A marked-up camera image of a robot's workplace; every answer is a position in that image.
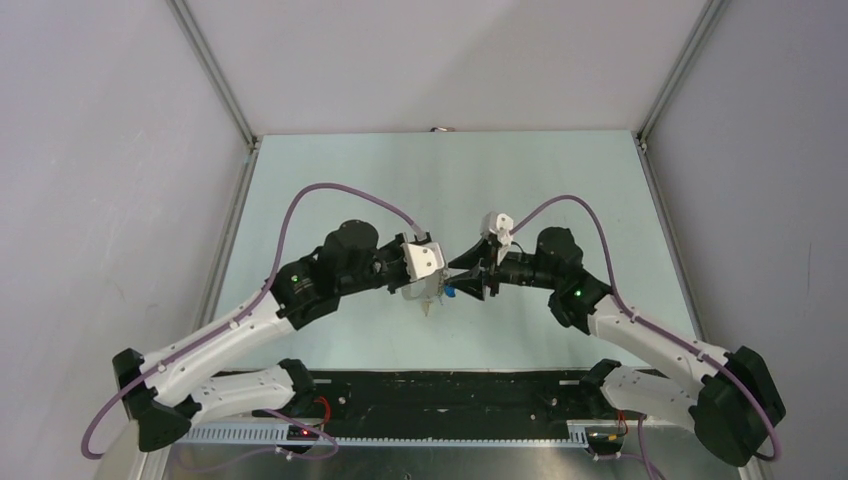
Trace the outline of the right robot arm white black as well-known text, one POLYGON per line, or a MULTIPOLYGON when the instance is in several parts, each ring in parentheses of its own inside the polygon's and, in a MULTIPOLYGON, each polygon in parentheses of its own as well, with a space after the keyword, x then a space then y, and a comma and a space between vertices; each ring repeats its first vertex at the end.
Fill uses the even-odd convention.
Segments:
POLYGON ((786 415, 759 353, 687 340, 650 321, 584 268, 567 228, 544 229, 532 254, 513 252, 489 233, 448 265, 458 272, 449 285, 478 300, 496 296, 503 284, 550 291, 548 308, 560 325, 617 345, 659 371, 650 376, 599 362, 580 392, 593 417, 616 409, 661 417, 694 433, 726 464, 743 467, 762 456, 760 447, 786 415))

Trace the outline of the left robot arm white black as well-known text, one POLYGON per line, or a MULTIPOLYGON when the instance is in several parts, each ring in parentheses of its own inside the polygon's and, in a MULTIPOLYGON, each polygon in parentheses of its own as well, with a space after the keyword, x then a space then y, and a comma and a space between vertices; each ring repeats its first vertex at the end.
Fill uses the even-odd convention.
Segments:
POLYGON ((223 317, 147 354, 127 348, 112 359, 119 399, 138 427, 137 446, 153 452, 193 427, 253 410, 304 416, 316 403, 309 371, 283 359, 253 373, 224 376, 232 361, 337 311, 342 298, 408 288, 439 272, 444 258, 424 234, 379 245, 369 223, 350 220, 311 253, 274 270, 260 290, 223 317))

